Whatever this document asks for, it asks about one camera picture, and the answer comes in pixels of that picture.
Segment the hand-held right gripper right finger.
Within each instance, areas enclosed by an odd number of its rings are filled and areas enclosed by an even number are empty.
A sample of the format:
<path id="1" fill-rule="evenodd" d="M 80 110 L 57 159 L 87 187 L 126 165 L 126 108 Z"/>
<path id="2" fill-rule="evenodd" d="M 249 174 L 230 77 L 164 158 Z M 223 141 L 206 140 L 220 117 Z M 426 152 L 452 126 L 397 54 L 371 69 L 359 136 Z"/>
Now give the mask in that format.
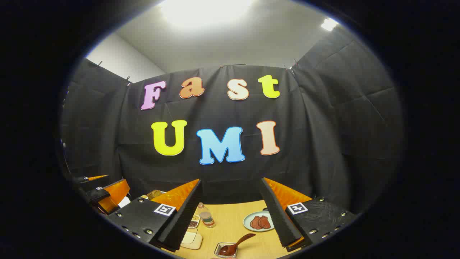
<path id="1" fill-rule="evenodd" d="M 324 242 L 356 219 L 327 198 L 313 199 L 269 178 L 260 180 L 259 191 L 280 243 L 289 252 Z"/>

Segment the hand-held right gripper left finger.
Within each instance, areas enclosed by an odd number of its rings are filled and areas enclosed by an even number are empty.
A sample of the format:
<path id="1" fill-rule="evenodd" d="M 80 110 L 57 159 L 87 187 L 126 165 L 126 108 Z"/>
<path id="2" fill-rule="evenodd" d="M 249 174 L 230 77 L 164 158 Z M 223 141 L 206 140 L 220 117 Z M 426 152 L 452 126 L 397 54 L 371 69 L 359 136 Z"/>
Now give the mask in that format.
<path id="1" fill-rule="evenodd" d="M 175 252 L 201 200 L 202 181 L 196 179 L 154 199 L 133 199 L 108 219 L 137 240 Z"/>

